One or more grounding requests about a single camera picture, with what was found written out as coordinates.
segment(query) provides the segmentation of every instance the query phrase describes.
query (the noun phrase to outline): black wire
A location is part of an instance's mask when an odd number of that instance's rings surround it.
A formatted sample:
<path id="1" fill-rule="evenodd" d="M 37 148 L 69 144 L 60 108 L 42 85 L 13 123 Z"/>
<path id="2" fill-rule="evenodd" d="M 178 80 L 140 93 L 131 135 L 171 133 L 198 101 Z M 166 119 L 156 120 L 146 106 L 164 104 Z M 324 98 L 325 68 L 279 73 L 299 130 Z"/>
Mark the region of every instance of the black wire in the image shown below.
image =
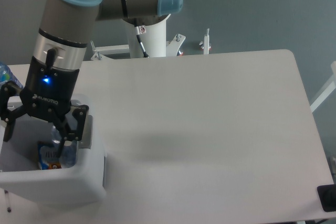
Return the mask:
<path id="1" fill-rule="evenodd" d="M 138 42 L 139 42 L 140 47 L 141 47 L 141 50 L 143 52 L 143 57 L 144 58 L 149 58 L 149 55 L 147 54 L 146 50 L 141 46 L 142 41 L 141 41 L 140 35 L 137 35 L 136 38 L 138 39 Z"/>

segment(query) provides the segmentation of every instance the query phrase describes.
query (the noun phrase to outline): black cable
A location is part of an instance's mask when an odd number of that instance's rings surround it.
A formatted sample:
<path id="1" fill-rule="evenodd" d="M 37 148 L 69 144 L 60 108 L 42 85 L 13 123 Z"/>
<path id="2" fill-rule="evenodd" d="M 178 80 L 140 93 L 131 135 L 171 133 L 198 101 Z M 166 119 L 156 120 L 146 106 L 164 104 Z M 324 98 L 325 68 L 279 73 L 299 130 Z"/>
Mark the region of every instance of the black cable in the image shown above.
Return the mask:
<path id="1" fill-rule="evenodd" d="M 143 57 L 144 58 L 149 58 L 149 55 L 147 54 L 146 50 L 145 50 L 145 47 L 143 46 L 143 43 L 141 41 L 141 38 L 140 38 L 140 35 L 137 35 L 136 38 L 138 39 L 138 42 L 140 44 L 140 47 L 141 47 L 141 50 L 143 52 Z"/>

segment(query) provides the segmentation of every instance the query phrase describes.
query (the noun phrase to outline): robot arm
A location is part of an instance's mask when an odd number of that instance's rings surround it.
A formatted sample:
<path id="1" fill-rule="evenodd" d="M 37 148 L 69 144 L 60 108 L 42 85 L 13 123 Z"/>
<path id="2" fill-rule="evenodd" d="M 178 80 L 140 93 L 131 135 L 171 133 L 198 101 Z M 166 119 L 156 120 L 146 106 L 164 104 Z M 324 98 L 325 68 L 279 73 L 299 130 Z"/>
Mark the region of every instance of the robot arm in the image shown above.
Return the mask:
<path id="1" fill-rule="evenodd" d="M 82 138 L 88 106 L 74 106 L 71 96 L 96 19 L 135 18 L 176 13 L 183 0 L 47 0 L 27 81 L 21 90 L 8 82 L 0 89 L 0 117 L 6 124 L 4 141 L 9 141 L 15 120 L 28 114 L 51 122 L 65 141 Z M 11 96 L 19 95 L 22 106 L 7 108 Z M 72 129 L 66 114 L 77 121 Z"/>

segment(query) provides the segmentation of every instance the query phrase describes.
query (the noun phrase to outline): white pipe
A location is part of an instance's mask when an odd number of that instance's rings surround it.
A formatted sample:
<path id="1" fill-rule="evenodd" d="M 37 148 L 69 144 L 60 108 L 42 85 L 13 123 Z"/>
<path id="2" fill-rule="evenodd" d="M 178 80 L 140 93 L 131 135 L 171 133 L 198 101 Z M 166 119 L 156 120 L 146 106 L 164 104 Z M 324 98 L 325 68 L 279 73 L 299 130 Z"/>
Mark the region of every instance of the white pipe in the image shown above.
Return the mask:
<path id="1" fill-rule="evenodd" d="M 150 58 L 166 57 L 166 22 L 169 17 L 170 15 L 155 25 L 146 26 L 146 33 L 140 35 L 145 50 Z M 124 23 L 131 58 L 142 58 L 143 53 L 137 40 L 134 25 L 127 22 Z"/>

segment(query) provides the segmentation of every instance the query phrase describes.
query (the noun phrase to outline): metal bracket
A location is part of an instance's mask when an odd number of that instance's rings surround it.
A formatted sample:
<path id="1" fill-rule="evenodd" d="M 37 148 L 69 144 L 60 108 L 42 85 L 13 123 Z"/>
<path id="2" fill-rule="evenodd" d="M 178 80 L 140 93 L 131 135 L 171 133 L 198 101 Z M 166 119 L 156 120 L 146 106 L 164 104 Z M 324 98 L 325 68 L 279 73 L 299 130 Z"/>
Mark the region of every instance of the metal bracket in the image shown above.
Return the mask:
<path id="1" fill-rule="evenodd" d="M 333 75 L 326 81 L 317 94 L 310 100 L 310 110 L 314 112 L 322 102 L 336 89 L 336 61 L 331 64 Z"/>
<path id="2" fill-rule="evenodd" d="M 185 41 L 186 37 L 181 34 L 177 34 L 172 41 L 167 41 L 166 56 L 178 56 L 183 54 L 180 48 Z M 111 59 L 105 55 L 126 54 L 130 52 L 129 45 L 107 46 L 107 47 L 95 47 L 93 41 L 91 41 L 92 51 L 94 52 L 91 60 L 105 60 Z"/>

